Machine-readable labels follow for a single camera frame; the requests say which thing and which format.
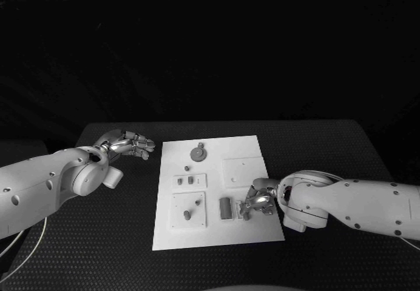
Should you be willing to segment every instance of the wire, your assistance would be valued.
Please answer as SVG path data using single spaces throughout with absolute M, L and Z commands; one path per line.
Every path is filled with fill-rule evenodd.
M 420 250 L 420 247 L 416 247 L 405 238 L 401 238 L 416 250 Z
M 5 252 L 9 250 L 9 247 L 14 245 L 14 243 L 17 242 L 17 239 L 20 238 L 20 236 L 22 235 L 22 231 L 18 232 L 18 235 L 15 236 L 15 238 L 12 239 L 12 242 L 9 243 L 9 245 L 5 247 L 4 251 L 0 253 L 0 257 L 5 254 Z
M 31 252 L 30 252 L 27 258 L 24 259 L 24 261 L 21 262 L 21 264 L 18 265 L 18 267 L 15 268 L 15 270 L 14 270 L 14 271 L 7 275 L 7 277 L 4 277 L 4 279 L 0 281 L 0 283 L 2 283 L 2 282 L 8 279 L 8 277 L 14 274 L 14 272 L 20 269 L 20 267 L 22 266 L 22 264 L 25 263 L 25 261 L 28 260 L 31 254 L 34 253 L 34 250 L 35 250 L 35 248 L 37 248 L 37 245 L 38 245 L 38 243 L 40 243 L 40 241 L 41 241 L 41 237 L 43 237 L 43 232 L 44 232 L 44 231 L 46 231 L 46 220 L 43 221 L 43 229 L 41 229 L 41 233 L 40 233 L 40 237 L 38 237 L 38 240 L 37 240 L 35 246 L 34 246 L 34 248 L 33 248 L 33 250 L 31 250 Z

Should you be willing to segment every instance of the white panel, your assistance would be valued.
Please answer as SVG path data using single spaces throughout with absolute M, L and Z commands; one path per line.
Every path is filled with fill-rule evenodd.
M 191 184 L 187 183 L 187 177 L 191 177 Z M 207 179 L 204 174 L 199 175 L 183 175 L 171 177 L 171 189 L 173 192 L 187 191 L 187 190 L 200 190 L 207 187 Z
M 201 162 L 193 162 L 190 160 L 190 150 L 199 142 L 203 143 L 207 157 Z M 261 212 L 251 210 L 249 220 L 245 221 L 236 219 L 236 211 L 233 211 L 233 220 L 220 220 L 219 198 L 229 197 L 233 210 L 233 202 L 243 201 L 249 187 L 248 184 L 242 188 L 225 188 L 223 160 L 242 158 L 261 158 L 256 136 L 194 139 L 162 143 L 152 250 L 284 240 L 274 207 L 274 215 L 271 216 L 265 216 Z M 180 192 L 171 188 L 173 177 L 186 175 L 184 166 L 190 168 L 187 174 L 206 175 L 204 228 L 170 230 L 170 197 Z M 251 171 L 252 179 L 268 178 L 265 167 L 261 172 L 255 172 L 253 169 Z
M 170 199 L 170 230 L 204 228 L 204 193 L 181 193 L 168 196 Z M 190 219 L 186 220 L 183 212 L 188 211 Z
M 262 176 L 266 176 L 262 157 L 223 160 L 225 188 L 249 188 L 253 179 Z

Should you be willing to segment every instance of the black background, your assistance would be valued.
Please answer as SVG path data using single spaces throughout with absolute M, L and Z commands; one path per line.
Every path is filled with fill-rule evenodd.
M 4 139 L 51 153 L 90 122 L 349 118 L 420 183 L 414 4 L 1 1 L 0 29 Z

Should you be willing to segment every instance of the dark textured tabletop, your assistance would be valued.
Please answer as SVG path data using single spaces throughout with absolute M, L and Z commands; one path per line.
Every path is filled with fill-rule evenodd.
M 349 229 L 331 216 L 324 229 L 285 241 L 151 251 L 161 142 L 256 135 L 268 176 L 298 170 L 391 181 L 353 121 L 235 121 L 90 124 L 76 146 L 111 129 L 138 132 L 157 148 L 148 161 L 122 156 L 115 189 L 70 199 L 48 217 L 38 248 L 5 290 L 204 290 L 271 284 L 305 290 L 420 290 L 420 252 L 398 238 Z M 38 239 L 31 228 L 11 270 Z

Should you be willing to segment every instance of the robotic arm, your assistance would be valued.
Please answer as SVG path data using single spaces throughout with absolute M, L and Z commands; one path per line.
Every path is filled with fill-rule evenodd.
M 144 136 L 112 130 L 92 147 L 59 150 L 0 168 L 0 239 L 28 228 L 100 184 L 115 188 L 122 172 L 109 163 L 119 155 L 147 160 L 152 150 Z
M 300 171 L 282 180 L 253 180 L 240 213 L 253 209 L 271 215 L 274 198 L 284 212 L 282 224 L 298 232 L 324 227 L 330 214 L 353 229 L 420 240 L 416 186 Z

